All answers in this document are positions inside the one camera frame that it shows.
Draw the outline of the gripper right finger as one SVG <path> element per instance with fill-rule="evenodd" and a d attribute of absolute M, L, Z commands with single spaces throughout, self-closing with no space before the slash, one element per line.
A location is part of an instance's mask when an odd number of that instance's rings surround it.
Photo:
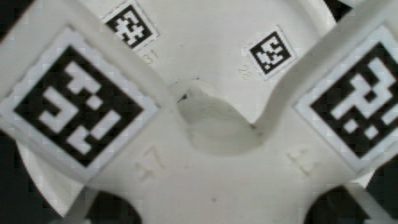
<path fill-rule="evenodd" d="M 304 224 L 390 224 L 390 214 L 358 183 L 336 187 L 320 196 Z"/>

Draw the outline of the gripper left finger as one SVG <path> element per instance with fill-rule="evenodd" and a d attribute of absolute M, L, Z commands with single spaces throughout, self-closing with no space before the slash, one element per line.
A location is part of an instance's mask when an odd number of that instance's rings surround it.
<path fill-rule="evenodd" d="M 130 203 L 111 193 L 86 188 L 56 224 L 143 224 Z"/>

